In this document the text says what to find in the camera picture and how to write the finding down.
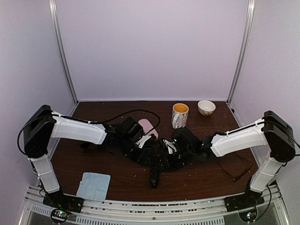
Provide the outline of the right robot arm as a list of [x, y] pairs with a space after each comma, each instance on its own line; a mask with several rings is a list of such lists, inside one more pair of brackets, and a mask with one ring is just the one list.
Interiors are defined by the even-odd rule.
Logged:
[[268, 183], [280, 168], [296, 156], [297, 142], [293, 129], [273, 111], [266, 111], [261, 119], [247, 126], [215, 133], [199, 140], [188, 128], [179, 128], [171, 140], [161, 139], [159, 144], [166, 150], [167, 168], [179, 169], [190, 160], [206, 161], [227, 154], [268, 145], [270, 151], [258, 171], [248, 181], [240, 203], [250, 207], [261, 196]]

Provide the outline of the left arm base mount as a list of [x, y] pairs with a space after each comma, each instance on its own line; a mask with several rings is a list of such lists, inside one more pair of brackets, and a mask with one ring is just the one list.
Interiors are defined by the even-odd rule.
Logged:
[[73, 213], [80, 213], [84, 199], [77, 196], [66, 195], [61, 191], [55, 193], [45, 192], [43, 204], [53, 207], [50, 219], [56, 224], [65, 223]]

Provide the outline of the tortoise frame glasses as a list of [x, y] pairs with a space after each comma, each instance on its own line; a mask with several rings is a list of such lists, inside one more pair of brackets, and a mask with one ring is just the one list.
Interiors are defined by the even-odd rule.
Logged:
[[224, 159], [218, 158], [217, 163], [233, 183], [243, 178], [253, 167], [253, 163], [249, 159], [236, 152], [229, 154]]

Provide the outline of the patterned mug yellow inside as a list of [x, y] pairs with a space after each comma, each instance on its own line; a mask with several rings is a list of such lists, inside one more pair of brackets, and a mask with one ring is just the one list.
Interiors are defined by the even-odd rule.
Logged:
[[189, 107], [183, 103], [176, 103], [172, 107], [172, 128], [184, 128], [188, 120]]

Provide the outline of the black glasses case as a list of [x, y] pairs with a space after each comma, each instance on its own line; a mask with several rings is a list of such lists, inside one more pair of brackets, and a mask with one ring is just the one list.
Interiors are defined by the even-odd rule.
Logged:
[[150, 185], [152, 188], [157, 188], [160, 180], [162, 169], [156, 165], [150, 166]]

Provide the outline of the white ceramic bowl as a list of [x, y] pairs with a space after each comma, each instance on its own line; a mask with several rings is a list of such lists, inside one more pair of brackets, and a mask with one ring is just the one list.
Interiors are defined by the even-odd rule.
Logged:
[[214, 113], [216, 105], [208, 100], [201, 100], [197, 104], [198, 112], [203, 116], [210, 116]]

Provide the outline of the front aluminium rail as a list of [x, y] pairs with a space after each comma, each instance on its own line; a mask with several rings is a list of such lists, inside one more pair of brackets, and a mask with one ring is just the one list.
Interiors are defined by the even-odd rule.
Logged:
[[[228, 211], [224, 197], [173, 202], [103, 202], [86, 200], [81, 212], [71, 212], [62, 225], [291, 225], [277, 185], [263, 192], [264, 203], [252, 208]], [[57, 225], [51, 220], [54, 207], [43, 204], [39, 187], [30, 186], [17, 225]], [[255, 223], [242, 221], [246, 211], [258, 210]]]

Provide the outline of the left blue cleaning cloth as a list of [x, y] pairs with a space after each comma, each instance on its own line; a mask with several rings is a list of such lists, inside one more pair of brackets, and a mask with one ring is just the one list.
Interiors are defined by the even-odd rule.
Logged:
[[110, 180], [111, 176], [108, 174], [84, 172], [76, 196], [102, 202], [106, 199]]

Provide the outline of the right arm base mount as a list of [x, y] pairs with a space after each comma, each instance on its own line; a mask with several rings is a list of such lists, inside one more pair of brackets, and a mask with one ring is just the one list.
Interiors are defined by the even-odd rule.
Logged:
[[252, 223], [258, 218], [257, 206], [264, 202], [262, 192], [251, 190], [224, 199], [227, 212], [238, 211], [240, 219], [246, 223]]

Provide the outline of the pink glasses case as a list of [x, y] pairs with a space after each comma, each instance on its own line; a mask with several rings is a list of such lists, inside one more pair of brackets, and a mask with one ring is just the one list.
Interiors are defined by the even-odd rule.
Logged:
[[156, 140], [158, 139], [158, 132], [148, 119], [140, 119], [138, 123], [142, 126], [145, 135], [154, 135]]

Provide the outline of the right aluminium frame post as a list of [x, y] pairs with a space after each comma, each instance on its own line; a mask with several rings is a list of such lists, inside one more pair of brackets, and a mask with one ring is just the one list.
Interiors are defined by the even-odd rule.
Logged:
[[245, 19], [245, 25], [244, 25], [244, 31], [242, 36], [242, 42], [240, 46], [240, 53], [238, 56], [238, 61], [236, 65], [236, 69], [234, 72], [234, 77], [232, 81], [232, 85], [229, 91], [229, 95], [227, 98], [227, 104], [231, 105], [233, 101], [233, 97], [238, 85], [238, 81], [240, 78], [240, 74], [242, 72], [243, 63], [245, 60], [246, 52], [247, 52], [247, 46], [249, 43], [249, 39], [251, 36], [251, 31], [253, 27], [253, 21], [254, 21], [254, 15], [255, 15], [255, 0], [249, 0], [247, 5], [247, 14]]

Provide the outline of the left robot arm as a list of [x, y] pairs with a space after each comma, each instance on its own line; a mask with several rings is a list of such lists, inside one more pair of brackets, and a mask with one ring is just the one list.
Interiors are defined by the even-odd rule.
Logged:
[[66, 156], [65, 161], [74, 158], [72, 147], [75, 142], [81, 149], [90, 145], [104, 146], [105, 149], [130, 148], [136, 152], [143, 150], [146, 143], [158, 139], [156, 127], [149, 121], [135, 121], [128, 117], [122, 123], [111, 124], [111, 121], [122, 116], [134, 113], [136, 110], [121, 113], [104, 121], [82, 120], [69, 117], [51, 109], [49, 105], [42, 105], [18, 133], [23, 138], [23, 147], [19, 151], [30, 161], [33, 170], [40, 179], [49, 200], [57, 208], [67, 204], [67, 197], [59, 180], [55, 175], [52, 163], [48, 156], [48, 143], [51, 139], [58, 139], [59, 152]]

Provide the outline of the thin black frame glasses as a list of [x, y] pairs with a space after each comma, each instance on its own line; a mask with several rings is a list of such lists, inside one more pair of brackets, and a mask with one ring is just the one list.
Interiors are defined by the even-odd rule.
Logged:
[[78, 141], [78, 145], [81, 149], [88, 149], [91, 145], [90, 142]]

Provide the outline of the aluminium frame post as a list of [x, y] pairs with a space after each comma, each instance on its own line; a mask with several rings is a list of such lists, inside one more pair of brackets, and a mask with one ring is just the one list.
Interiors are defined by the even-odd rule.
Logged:
[[233, 101], [233, 97], [238, 85], [238, 81], [240, 78], [240, 74], [242, 72], [243, 63], [245, 60], [246, 52], [247, 52], [247, 46], [249, 43], [249, 39], [251, 36], [251, 31], [253, 27], [253, 21], [254, 21], [254, 15], [255, 15], [255, 0], [249, 0], [247, 5], [247, 14], [245, 19], [245, 25], [244, 25], [244, 31], [242, 36], [242, 42], [240, 46], [240, 53], [238, 56], [238, 61], [236, 65], [236, 69], [234, 72], [234, 77], [232, 81], [232, 85], [229, 91], [229, 95], [227, 98], [227, 104], [231, 105]]
[[54, 32], [56, 36], [56, 42], [57, 42], [57, 47], [59, 51], [59, 57], [60, 57], [60, 62], [62, 65], [63, 73], [67, 82], [68, 89], [70, 91], [72, 100], [75, 105], [79, 103], [77, 95], [75, 93], [75, 88], [72, 82], [72, 78], [70, 75], [70, 71], [68, 68], [68, 62], [63, 46], [63, 40], [61, 36], [61, 31], [60, 31], [60, 24], [59, 24], [59, 17], [58, 17], [58, 12], [57, 12], [57, 1], [56, 0], [49, 0], [49, 7], [50, 7], [50, 13], [52, 17], [52, 22], [54, 26]]

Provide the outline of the left aluminium frame post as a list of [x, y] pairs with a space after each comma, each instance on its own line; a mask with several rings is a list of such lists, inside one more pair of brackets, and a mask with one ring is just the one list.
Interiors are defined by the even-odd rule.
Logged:
[[67, 82], [68, 89], [70, 91], [72, 100], [75, 105], [79, 103], [77, 95], [75, 93], [75, 88], [72, 82], [72, 78], [70, 75], [70, 71], [68, 68], [68, 62], [63, 46], [63, 40], [61, 36], [61, 31], [60, 31], [60, 24], [59, 24], [59, 17], [58, 17], [58, 12], [57, 12], [57, 1], [56, 0], [49, 0], [49, 7], [50, 7], [50, 13], [52, 17], [52, 22], [54, 26], [54, 32], [56, 36], [56, 42], [57, 42], [57, 47], [59, 51], [59, 57], [60, 57], [60, 62], [62, 65], [63, 73]]

